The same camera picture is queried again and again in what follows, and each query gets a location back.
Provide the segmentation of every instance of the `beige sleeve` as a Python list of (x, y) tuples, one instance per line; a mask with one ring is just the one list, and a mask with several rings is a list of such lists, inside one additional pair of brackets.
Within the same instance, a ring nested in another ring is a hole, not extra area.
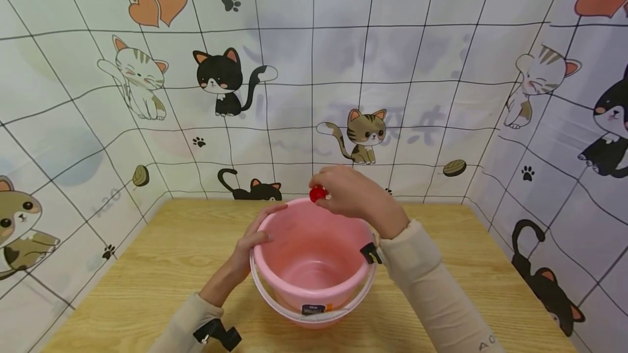
[(170, 319), (168, 327), (155, 340), (149, 353), (201, 352), (205, 345), (194, 337), (194, 332), (212, 319), (220, 319), (224, 310), (214, 307), (194, 293)]
[(505, 353), (419, 222), (382, 239), (379, 252), (438, 353)]

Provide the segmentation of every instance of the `cat wallpaper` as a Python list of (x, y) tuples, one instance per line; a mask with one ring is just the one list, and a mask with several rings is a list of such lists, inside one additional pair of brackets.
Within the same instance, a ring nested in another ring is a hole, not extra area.
[(164, 201), (346, 164), (474, 210), (582, 353), (628, 344), (628, 0), (0, 0), (0, 330), (38, 352)]

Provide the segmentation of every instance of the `wooden table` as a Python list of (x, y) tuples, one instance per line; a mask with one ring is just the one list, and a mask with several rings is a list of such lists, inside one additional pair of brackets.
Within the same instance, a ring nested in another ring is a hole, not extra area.
[[(44, 352), (146, 352), (170, 316), (231, 254), (268, 203), (174, 199), (162, 207)], [(509, 353), (575, 353), (471, 209), (406, 204)], [(251, 278), (224, 306), (235, 352), (434, 352), (401, 292), (379, 267), (366, 299), (326, 330), (301, 329), (263, 301)], [(207, 351), (225, 351), (212, 339)]]

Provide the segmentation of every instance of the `black and white cat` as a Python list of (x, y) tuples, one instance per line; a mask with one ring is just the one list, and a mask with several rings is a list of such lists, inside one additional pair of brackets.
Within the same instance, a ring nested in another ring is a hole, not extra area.
[(242, 188), (231, 188), (224, 180), (224, 174), (237, 175), (235, 169), (223, 168), (218, 171), (218, 181), (231, 191), (235, 200), (281, 200), (281, 183), (265, 184), (257, 179), (251, 180), (250, 191)]
[(530, 220), (520, 220), (512, 231), (512, 265), (519, 272), (524, 281), (528, 284), (536, 298), (545, 305), (547, 312), (550, 312), (554, 321), (558, 323), (560, 329), (567, 337), (573, 333), (573, 324), (585, 321), (585, 315), (575, 305), (565, 291), (558, 285), (558, 280), (553, 271), (547, 267), (541, 267), (532, 275), (532, 264), (519, 252), (517, 239), (524, 228), (532, 228), (536, 233), (538, 241), (545, 241), (545, 233), (534, 222)]
[(240, 56), (234, 48), (228, 48), (223, 55), (209, 55), (194, 51), (198, 63), (197, 80), (203, 90), (216, 94), (216, 116), (237, 116), (251, 108), (253, 91), (260, 82), (277, 78), (277, 69), (271, 65), (260, 65), (249, 77), (249, 92), (244, 105), (234, 93), (242, 86), (242, 65)]
[(600, 97), (593, 111), (595, 124), (606, 134), (587, 147), (578, 158), (602, 176), (628, 176), (628, 66), (624, 79)]

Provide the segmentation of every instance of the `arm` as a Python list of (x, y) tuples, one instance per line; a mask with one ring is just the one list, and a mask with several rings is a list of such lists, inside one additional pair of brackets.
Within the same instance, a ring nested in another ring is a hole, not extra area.
[(380, 249), (388, 275), (401, 289), (439, 353), (505, 350), (447, 267), (420, 222), (411, 221)]
[(377, 230), (388, 274), (408, 299), (438, 353), (505, 352), (442, 263), (437, 245), (419, 222), (409, 220), (393, 197), (346, 166), (323, 168), (310, 181), (310, 187), (314, 185), (322, 185), (331, 194), (317, 205), (362, 218)]
[(191, 294), (174, 316), (164, 332), (155, 340), (149, 353), (193, 353), (201, 352), (203, 344), (194, 337), (194, 332), (213, 319), (220, 319), (222, 305), (232, 290), (251, 273), (249, 251), (253, 246), (272, 240), (265, 232), (257, 231), (264, 219), (274, 212), (285, 209), (285, 204), (276, 204), (263, 209), (249, 225), (244, 236), (235, 245), (234, 253), (210, 278), (203, 288)]

